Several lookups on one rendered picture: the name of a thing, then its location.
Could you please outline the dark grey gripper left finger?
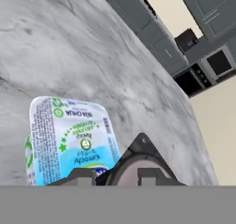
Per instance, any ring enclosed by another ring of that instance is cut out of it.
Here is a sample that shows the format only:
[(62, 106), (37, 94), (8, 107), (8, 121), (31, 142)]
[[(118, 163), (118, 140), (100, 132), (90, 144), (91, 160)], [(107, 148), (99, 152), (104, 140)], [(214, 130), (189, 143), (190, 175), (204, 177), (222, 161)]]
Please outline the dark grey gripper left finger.
[(61, 180), (51, 183), (51, 186), (82, 186), (90, 185), (94, 186), (96, 184), (96, 172), (91, 169), (73, 169), (69, 175)]

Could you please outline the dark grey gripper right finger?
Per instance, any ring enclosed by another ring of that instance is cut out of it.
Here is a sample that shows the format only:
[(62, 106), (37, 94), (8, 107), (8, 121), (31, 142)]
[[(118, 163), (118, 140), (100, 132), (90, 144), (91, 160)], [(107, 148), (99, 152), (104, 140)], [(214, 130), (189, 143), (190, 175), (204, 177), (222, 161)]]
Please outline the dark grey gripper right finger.
[(145, 184), (145, 179), (153, 179), (156, 186), (184, 186), (184, 183), (166, 177), (159, 168), (138, 168), (137, 177), (138, 186), (143, 186)]

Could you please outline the large blue white yogurt container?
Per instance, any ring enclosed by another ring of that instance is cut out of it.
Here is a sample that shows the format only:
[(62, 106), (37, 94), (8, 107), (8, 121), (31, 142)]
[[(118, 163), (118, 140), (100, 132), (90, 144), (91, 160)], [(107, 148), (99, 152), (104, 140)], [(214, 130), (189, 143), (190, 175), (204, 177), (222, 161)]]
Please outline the large blue white yogurt container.
[(121, 157), (108, 112), (97, 103), (39, 96), (29, 106), (24, 144), (28, 186), (45, 186), (76, 168), (98, 176)]

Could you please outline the black oven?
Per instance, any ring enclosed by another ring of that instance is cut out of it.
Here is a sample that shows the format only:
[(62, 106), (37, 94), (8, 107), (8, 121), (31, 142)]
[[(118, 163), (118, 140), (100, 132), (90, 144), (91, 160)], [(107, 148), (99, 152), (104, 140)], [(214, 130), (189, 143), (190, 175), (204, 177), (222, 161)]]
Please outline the black oven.
[(192, 65), (173, 79), (189, 98), (212, 86), (199, 64)]

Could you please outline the silver microwave oven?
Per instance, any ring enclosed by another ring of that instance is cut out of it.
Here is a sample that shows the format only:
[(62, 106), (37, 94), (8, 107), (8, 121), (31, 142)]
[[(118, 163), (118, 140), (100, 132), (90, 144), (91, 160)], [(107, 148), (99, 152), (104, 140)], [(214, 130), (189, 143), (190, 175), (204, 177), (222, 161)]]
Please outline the silver microwave oven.
[(200, 62), (214, 80), (218, 80), (232, 70), (236, 70), (236, 62), (226, 44), (202, 57)]

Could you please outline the small black countertop appliance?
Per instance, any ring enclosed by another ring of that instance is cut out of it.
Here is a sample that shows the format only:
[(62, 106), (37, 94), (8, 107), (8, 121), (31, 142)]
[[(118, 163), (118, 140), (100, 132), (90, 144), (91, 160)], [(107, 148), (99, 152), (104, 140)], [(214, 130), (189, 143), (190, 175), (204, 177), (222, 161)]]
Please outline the small black countertop appliance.
[(183, 33), (175, 38), (175, 42), (182, 53), (186, 53), (192, 47), (198, 44), (198, 38), (191, 28), (186, 29)]

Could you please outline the dark grey base cupboards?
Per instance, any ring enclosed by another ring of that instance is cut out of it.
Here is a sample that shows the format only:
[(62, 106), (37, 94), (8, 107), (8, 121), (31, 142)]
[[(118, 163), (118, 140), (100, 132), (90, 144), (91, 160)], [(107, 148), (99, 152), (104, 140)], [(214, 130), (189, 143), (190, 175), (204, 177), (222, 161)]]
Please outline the dark grey base cupboards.
[(187, 68), (187, 58), (148, 0), (106, 1), (172, 77)]

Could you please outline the dark grey wall cupboards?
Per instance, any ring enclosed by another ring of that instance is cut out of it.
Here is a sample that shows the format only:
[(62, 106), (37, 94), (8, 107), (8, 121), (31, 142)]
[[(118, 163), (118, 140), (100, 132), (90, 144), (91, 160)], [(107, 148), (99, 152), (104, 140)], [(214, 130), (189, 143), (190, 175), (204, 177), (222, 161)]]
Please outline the dark grey wall cupboards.
[(214, 41), (236, 28), (236, 0), (183, 0), (199, 29)]

